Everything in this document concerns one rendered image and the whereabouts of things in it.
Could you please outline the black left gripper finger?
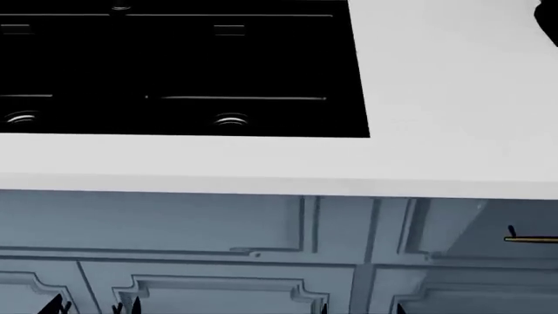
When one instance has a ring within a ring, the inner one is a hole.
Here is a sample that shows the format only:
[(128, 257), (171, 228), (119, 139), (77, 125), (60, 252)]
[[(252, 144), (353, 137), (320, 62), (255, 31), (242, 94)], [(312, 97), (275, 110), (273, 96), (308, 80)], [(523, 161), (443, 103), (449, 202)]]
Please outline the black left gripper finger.
[(58, 294), (37, 314), (69, 314), (70, 308), (71, 302), (64, 301), (62, 295)]
[(112, 305), (112, 314), (140, 314), (140, 298), (122, 297), (116, 305)]

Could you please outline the grey-blue panelled cabinet door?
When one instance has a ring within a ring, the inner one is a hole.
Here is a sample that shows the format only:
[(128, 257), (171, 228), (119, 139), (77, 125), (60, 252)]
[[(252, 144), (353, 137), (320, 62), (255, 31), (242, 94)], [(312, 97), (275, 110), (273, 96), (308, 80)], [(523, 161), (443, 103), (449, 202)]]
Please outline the grey-blue panelled cabinet door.
[(558, 314), (558, 270), (374, 266), (368, 313)]
[(218, 263), (83, 262), (104, 313), (320, 314), (349, 310), (353, 268)]
[(56, 295), (69, 314), (99, 314), (75, 262), (0, 260), (0, 314), (37, 314)]

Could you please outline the narrow grey-blue cabinet panel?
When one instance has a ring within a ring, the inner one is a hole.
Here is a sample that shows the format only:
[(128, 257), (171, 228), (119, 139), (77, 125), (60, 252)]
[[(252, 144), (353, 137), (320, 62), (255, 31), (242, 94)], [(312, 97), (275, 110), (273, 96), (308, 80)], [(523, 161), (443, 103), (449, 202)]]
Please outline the narrow grey-blue cabinet panel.
[(317, 254), (328, 263), (362, 263), (372, 212), (372, 198), (320, 198)]

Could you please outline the wide grey-blue drawer front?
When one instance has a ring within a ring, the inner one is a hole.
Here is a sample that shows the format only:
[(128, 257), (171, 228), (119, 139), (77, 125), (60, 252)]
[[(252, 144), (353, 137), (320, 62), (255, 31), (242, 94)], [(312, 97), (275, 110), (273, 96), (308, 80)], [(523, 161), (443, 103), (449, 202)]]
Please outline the wide grey-blue drawer front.
[(296, 195), (0, 192), (0, 249), (173, 256), (316, 253)]

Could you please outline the black glass cooktop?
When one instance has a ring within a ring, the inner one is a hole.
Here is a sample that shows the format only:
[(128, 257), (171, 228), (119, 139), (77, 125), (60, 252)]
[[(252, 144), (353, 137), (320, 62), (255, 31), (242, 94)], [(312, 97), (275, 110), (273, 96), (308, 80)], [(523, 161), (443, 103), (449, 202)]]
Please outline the black glass cooktop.
[(368, 138), (348, 0), (0, 0), (0, 134)]

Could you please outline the black rounded object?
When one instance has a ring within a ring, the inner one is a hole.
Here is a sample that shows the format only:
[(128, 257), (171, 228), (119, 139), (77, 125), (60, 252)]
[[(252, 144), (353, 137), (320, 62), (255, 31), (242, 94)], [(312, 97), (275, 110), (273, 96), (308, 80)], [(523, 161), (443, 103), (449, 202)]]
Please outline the black rounded object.
[(540, 0), (534, 18), (550, 41), (558, 47), (558, 0)]

